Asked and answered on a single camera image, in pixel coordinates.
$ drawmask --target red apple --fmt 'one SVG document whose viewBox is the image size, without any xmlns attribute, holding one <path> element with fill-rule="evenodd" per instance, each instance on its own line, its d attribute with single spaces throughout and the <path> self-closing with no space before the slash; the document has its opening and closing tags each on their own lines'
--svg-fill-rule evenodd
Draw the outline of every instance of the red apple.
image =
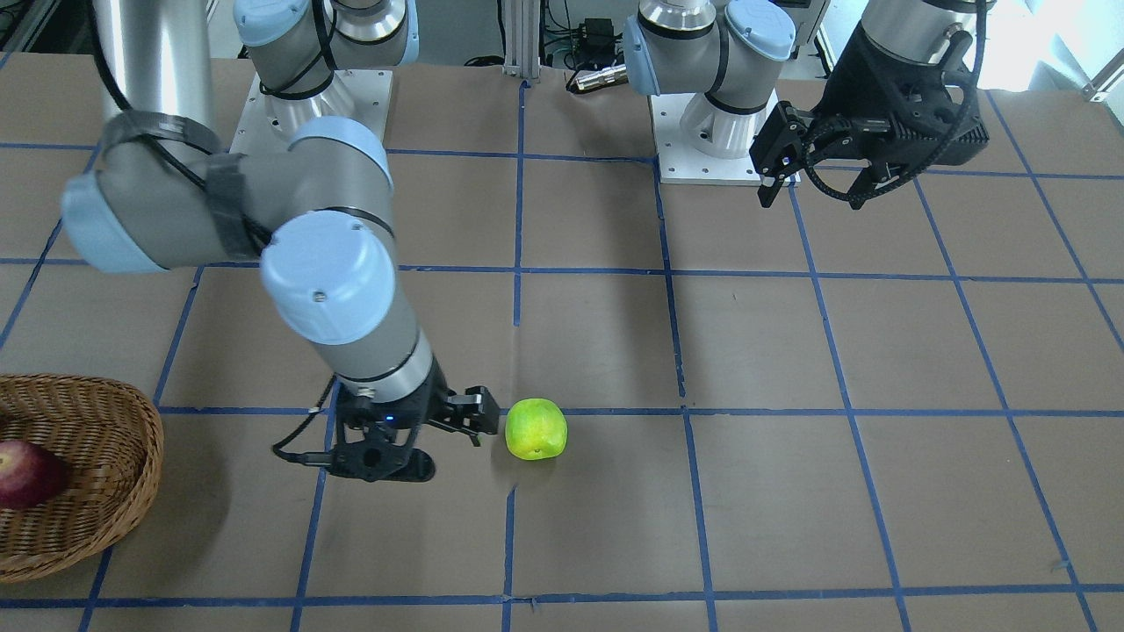
<svg viewBox="0 0 1124 632">
<path fill-rule="evenodd" d="M 0 442 L 0 508 L 26 509 L 66 489 L 66 463 L 26 441 Z"/>
</svg>

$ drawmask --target wicker basket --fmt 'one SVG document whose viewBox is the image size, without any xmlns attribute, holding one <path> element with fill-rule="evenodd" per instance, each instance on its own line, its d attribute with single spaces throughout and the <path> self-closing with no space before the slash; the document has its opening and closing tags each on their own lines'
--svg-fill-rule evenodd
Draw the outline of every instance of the wicker basket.
<svg viewBox="0 0 1124 632">
<path fill-rule="evenodd" d="M 0 509 L 0 584 L 62 570 L 125 536 L 152 505 L 164 428 L 152 403 L 114 380 L 0 376 L 0 441 L 22 439 L 71 467 L 69 488 Z"/>
</svg>

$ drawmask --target white mounting plate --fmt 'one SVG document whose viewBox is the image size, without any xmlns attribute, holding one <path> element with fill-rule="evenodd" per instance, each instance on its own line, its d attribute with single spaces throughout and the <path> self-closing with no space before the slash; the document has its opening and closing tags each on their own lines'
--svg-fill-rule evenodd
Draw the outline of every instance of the white mounting plate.
<svg viewBox="0 0 1124 632">
<path fill-rule="evenodd" d="M 760 187 L 761 175 L 753 169 L 750 156 L 719 159 L 696 150 L 679 128 L 679 119 L 695 94 L 660 94 L 650 97 L 652 130 L 660 154 L 660 181 L 669 184 L 728 184 Z M 777 91 L 761 114 L 769 116 L 777 105 Z M 792 178 L 799 182 L 799 175 Z"/>
<path fill-rule="evenodd" d="M 336 81 L 355 98 L 355 120 L 365 125 L 380 141 L 387 132 L 387 115 L 390 112 L 390 91 L 395 73 L 389 70 L 344 70 L 336 73 Z M 259 90 L 261 80 L 254 75 L 250 84 L 246 106 L 242 109 L 238 128 L 234 133 L 232 153 L 247 155 L 271 154 L 289 148 L 289 138 L 278 133 L 265 112 L 265 99 Z"/>
</svg>

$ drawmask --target apple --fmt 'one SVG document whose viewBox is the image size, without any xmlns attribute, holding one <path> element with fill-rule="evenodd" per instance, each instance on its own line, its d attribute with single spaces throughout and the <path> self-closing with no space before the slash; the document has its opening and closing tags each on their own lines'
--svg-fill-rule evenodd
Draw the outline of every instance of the apple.
<svg viewBox="0 0 1124 632">
<path fill-rule="evenodd" d="M 66 463 L 34 443 L 0 442 L 0 508 L 26 509 L 66 489 Z"/>
<path fill-rule="evenodd" d="M 558 457 L 565 450 L 565 417 L 550 399 L 523 399 L 507 413 L 504 439 L 508 451 L 525 461 Z"/>
</svg>

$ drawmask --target floor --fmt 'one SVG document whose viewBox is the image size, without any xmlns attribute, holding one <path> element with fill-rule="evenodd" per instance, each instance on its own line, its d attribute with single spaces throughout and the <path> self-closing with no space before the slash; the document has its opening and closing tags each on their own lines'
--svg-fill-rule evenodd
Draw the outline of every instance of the floor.
<svg viewBox="0 0 1124 632">
<path fill-rule="evenodd" d="M 253 70 L 214 71 L 229 141 Z M 569 448 L 528 463 L 428 428 L 436 478 L 372 485 L 270 454 L 328 376 L 256 270 L 78 259 L 57 199 L 97 160 L 92 63 L 0 61 L 0 371 L 128 381 L 167 435 L 145 522 L 0 586 L 0 631 L 1124 630 L 1124 137 L 1102 106 L 989 92 L 967 169 L 859 213 L 806 186 L 765 210 L 660 184 L 643 99 L 544 72 L 402 69 L 386 144 L 451 383 L 553 399 Z"/>
</svg>

